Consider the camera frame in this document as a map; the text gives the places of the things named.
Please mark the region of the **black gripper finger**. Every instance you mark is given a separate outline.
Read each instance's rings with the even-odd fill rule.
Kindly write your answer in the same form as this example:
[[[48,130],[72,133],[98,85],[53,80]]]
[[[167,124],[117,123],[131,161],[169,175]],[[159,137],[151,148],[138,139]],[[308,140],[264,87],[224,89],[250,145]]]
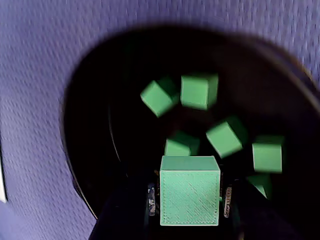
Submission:
[[[247,179],[223,175],[219,228],[223,240],[299,240],[300,234]]]
[[[156,186],[143,173],[128,177],[108,197],[90,240],[146,240],[156,215]]]

